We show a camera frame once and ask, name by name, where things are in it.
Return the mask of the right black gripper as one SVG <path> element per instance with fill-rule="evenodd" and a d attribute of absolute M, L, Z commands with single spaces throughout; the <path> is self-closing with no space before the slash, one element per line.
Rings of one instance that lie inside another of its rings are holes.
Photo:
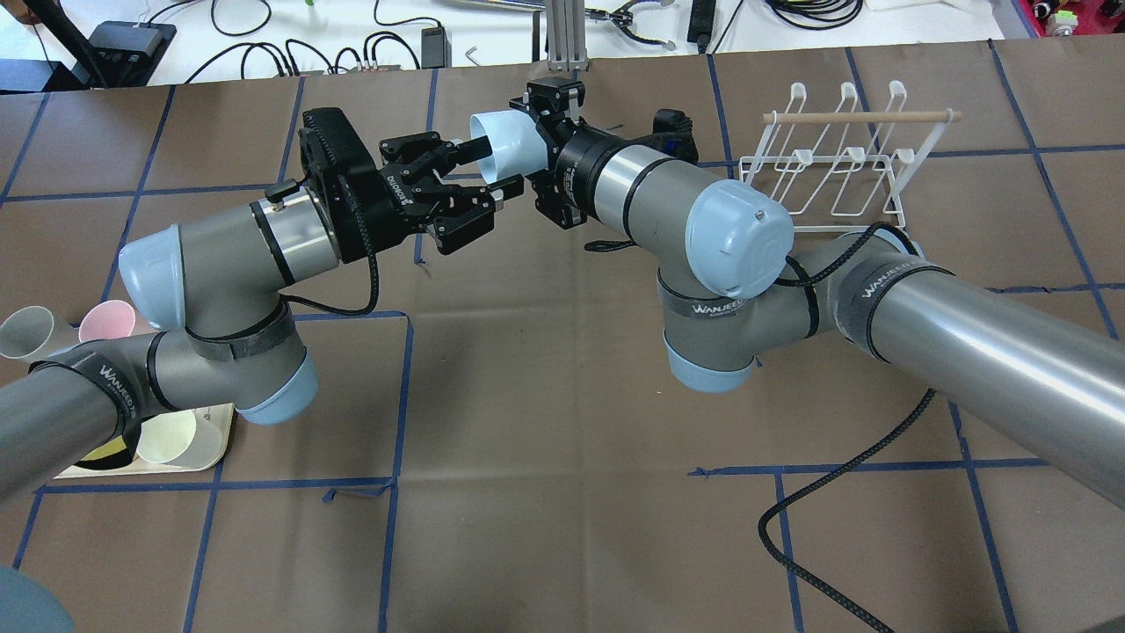
<path fill-rule="evenodd" d="M 580 199 L 588 197 L 588 168 L 608 132 L 591 126 L 582 116 L 586 85 L 570 76 L 539 76 L 512 98 L 512 109 L 524 114 L 531 132 L 548 145 L 548 168 L 531 175 L 537 211 L 560 229 L 579 227 L 587 219 Z"/>

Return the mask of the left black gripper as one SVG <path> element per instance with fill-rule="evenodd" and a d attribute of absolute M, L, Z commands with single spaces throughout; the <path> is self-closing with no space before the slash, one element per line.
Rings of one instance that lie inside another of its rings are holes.
<path fill-rule="evenodd" d="M 366 257 L 396 248 L 425 228 L 438 252 L 451 255 L 493 230 L 504 201 L 524 192 L 523 177 L 503 178 L 490 186 L 441 184 L 439 180 L 453 168 L 493 156 L 487 137 L 443 141 L 436 132 L 423 132 L 380 141 L 379 153 L 381 199 L 370 219 L 360 220 Z"/>

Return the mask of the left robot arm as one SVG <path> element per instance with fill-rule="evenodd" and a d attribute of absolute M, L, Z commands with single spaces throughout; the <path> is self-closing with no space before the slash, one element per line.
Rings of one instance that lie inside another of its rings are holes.
<path fill-rule="evenodd" d="M 524 189 L 521 172 L 495 177 L 486 137 L 382 141 L 382 165 L 346 123 L 302 124 L 299 145 L 302 179 L 120 250 L 118 270 L 152 333 L 83 342 L 4 385 L 3 501 L 158 414 L 232 404 L 258 425 L 292 419 L 320 388 L 292 306 L 330 306 L 287 288 L 364 259 L 368 302 L 338 309 L 364 316 L 378 302 L 381 250 L 428 232 L 453 252 Z"/>

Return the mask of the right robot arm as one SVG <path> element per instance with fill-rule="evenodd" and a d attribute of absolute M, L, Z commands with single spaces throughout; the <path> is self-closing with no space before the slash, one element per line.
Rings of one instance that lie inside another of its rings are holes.
<path fill-rule="evenodd" d="M 885 223 L 794 252 L 783 205 L 742 181 L 623 141 L 580 117 L 579 81 L 511 100 L 540 212 L 595 219 L 657 259 L 664 349 L 680 383 L 723 394 L 767 350 L 839 331 L 1048 464 L 1122 505 L 1120 341 L 965 283 Z"/>

